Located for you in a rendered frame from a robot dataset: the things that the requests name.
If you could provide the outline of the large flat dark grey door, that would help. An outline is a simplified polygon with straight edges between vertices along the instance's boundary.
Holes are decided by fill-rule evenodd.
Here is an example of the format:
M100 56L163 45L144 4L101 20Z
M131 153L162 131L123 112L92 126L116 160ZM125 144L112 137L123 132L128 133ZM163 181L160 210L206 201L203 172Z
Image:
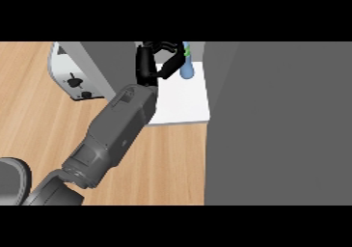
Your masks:
M211 205L352 205L352 42L245 42L208 133Z

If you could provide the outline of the dark grey round object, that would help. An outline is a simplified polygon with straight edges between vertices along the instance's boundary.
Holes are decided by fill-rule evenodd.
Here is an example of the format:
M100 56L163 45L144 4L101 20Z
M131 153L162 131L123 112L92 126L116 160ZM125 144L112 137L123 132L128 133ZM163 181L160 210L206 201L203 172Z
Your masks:
M20 206L29 196L32 171L26 162L0 157L0 205Z

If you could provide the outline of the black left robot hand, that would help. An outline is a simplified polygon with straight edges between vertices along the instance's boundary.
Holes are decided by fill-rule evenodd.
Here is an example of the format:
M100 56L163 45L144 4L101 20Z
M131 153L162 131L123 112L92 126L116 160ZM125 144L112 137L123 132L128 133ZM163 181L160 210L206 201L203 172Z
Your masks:
M154 55L168 50L174 56L165 62L162 69L156 67ZM146 87L157 87L159 79L168 79L185 63L184 44L181 41L146 41L137 52L137 79Z

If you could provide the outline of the blue water bottle green label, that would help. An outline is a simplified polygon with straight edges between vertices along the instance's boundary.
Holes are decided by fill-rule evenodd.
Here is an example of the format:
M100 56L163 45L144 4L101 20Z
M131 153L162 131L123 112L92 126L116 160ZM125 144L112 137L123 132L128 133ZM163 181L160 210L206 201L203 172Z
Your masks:
M185 50L184 52L185 62L180 69L180 75L184 79L191 79L194 76L194 67L193 67L193 61L191 61L190 42L185 41L183 45L184 45L184 50Z

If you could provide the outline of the white and grey toaster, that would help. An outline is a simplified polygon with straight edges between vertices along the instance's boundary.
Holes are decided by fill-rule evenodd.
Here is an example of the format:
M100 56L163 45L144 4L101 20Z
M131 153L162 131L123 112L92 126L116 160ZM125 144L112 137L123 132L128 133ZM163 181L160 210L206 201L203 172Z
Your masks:
M137 83L134 41L55 41L48 72L75 101L113 99Z

